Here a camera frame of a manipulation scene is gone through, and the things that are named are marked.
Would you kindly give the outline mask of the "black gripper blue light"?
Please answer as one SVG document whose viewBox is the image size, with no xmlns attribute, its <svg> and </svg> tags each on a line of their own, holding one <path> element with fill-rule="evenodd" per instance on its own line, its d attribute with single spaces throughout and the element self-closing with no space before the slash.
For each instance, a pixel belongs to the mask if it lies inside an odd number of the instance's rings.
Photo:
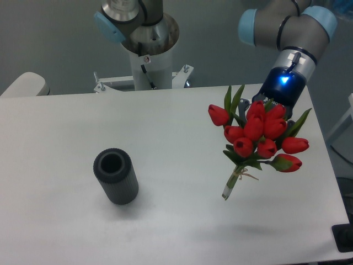
<svg viewBox="0 0 353 265">
<path fill-rule="evenodd" d="M 297 103 L 305 85 L 306 79 L 297 72 L 286 72 L 284 67 L 275 67 L 268 74 L 266 80 L 262 84 L 259 92 L 252 97 L 252 103 L 256 101 L 264 101 L 265 98 L 273 99 L 275 103 L 281 104 L 286 109 L 287 118 L 292 117 L 292 112 Z M 241 125 L 247 122 L 246 114 L 251 106 L 251 101 L 241 98 L 238 111 Z M 289 130 L 295 122 L 287 121 L 287 130 Z"/>
</svg>

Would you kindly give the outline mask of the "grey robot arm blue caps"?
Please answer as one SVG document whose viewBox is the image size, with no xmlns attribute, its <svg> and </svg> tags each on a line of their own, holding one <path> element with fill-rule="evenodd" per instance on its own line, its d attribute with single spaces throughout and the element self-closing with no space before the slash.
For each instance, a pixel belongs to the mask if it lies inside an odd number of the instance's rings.
<svg viewBox="0 0 353 265">
<path fill-rule="evenodd" d="M 164 12 L 162 1 L 103 1 L 94 21 L 106 39 L 129 53 L 135 90 L 186 86 L 192 67 L 172 74 L 179 27 Z M 238 24 L 239 39 L 280 52 L 253 100 L 272 99 L 290 118 L 336 26 L 330 10 L 310 1 L 271 1 L 263 9 L 246 10 Z"/>
</svg>

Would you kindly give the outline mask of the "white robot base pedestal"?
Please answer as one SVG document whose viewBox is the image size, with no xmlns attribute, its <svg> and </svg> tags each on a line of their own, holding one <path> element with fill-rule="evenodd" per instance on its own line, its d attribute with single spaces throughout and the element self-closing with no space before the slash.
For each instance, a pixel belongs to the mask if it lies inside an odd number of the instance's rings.
<svg viewBox="0 0 353 265">
<path fill-rule="evenodd" d="M 180 71 L 173 72 L 173 49 L 179 40 L 179 26 L 167 13 L 160 22 L 150 26 L 139 26 L 129 36 L 123 33 L 96 12 L 94 20 L 106 39 L 120 43 L 128 53 L 136 91 L 155 89 L 177 89 L 189 87 L 189 77 L 194 71 L 185 64 Z"/>
</svg>

